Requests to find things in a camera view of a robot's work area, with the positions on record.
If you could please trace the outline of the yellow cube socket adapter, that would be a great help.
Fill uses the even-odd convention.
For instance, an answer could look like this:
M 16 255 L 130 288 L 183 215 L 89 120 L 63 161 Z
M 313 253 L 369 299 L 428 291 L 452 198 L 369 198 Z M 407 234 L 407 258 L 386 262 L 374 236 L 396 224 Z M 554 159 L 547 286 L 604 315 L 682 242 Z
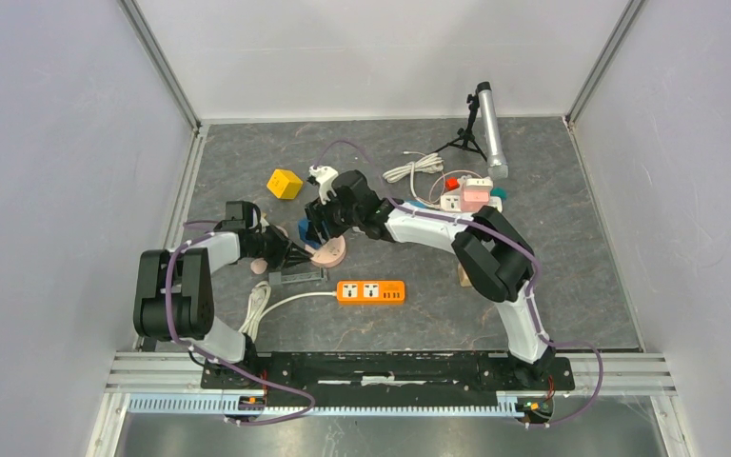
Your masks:
M 275 169 L 267 181 L 267 189 L 280 200 L 294 200 L 304 181 L 289 169 Z

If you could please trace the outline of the blue cube socket adapter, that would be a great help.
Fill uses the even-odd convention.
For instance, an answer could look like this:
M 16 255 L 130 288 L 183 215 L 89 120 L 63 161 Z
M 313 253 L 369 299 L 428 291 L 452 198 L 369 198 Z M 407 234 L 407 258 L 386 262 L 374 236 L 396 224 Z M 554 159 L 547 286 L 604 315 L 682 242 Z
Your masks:
M 302 218 L 297 223 L 299 238 L 306 245 L 313 249 L 317 249 L 319 245 L 309 237 L 309 220 Z

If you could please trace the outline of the pink round power socket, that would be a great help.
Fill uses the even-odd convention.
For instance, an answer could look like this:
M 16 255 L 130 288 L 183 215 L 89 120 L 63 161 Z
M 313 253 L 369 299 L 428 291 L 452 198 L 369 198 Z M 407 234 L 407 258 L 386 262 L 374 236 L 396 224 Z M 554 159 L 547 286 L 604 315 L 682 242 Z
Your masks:
M 334 268 L 346 257 L 346 239 L 343 236 L 332 238 L 318 248 L 305 244 L 305 250 L 311 254 L 310 262 L 314 266 Z

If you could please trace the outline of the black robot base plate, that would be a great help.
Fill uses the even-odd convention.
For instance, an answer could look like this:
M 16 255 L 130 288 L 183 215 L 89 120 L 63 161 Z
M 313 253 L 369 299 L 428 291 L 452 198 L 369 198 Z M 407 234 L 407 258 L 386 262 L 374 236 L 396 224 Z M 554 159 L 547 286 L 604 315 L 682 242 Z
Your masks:
M 548 356 L 531 368 L 503 352 L 484 350 L 260 353 L 242 368 L 206 363 L 205 389 L 256 388 L 259 405 L 277 407 L 489 407 L 499 392 L 537 396 L 571 391 L 565 357 Z

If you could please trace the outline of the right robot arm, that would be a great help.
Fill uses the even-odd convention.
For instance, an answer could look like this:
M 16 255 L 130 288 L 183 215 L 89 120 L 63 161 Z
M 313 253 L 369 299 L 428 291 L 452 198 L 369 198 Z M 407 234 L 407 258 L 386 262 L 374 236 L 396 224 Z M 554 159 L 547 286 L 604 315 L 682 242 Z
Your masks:
M 358 170 L 313 166 L 308 181 L 319 191 L 305 206 L 308 239 L 323 244 L 357 229 L 373 240 L 453 254 L 471 286 L 501 316 L 514 381 L 535 388 L 549 377 L 555 349 L 534 299 L 541 264 L 495 208 L 483 206 L 474 213 L 421 209 L 380 197 Z

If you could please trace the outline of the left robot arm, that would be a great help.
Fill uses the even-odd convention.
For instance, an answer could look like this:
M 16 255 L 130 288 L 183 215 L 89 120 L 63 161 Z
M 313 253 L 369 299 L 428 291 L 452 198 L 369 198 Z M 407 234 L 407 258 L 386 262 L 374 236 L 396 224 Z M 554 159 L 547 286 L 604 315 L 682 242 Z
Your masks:
M 264 221 L 248 201 L 226 203 L 225 218 L 212 230 L 178 248 L 153 249 L 140 256 L 132 322 L 136 333 L 173 342 L 226 362 L 224 374 L 236 387 L 260 378 L 260 361 L 246 353 L 249 337 L 215 315 L 212 275 L 241 259 L 260 259 L 266 270 L 310 261 L 311 254 Z

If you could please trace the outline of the beige dragon cube adapter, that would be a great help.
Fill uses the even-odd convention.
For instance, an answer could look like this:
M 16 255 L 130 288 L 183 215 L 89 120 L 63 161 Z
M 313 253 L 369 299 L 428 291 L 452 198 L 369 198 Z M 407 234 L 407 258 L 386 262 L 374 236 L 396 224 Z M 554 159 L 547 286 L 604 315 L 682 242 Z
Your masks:
M 472 286 L 471 281 L 462 265 L 457 266 L 457 276 L 459 284 L 462 288 L 470 288 Z

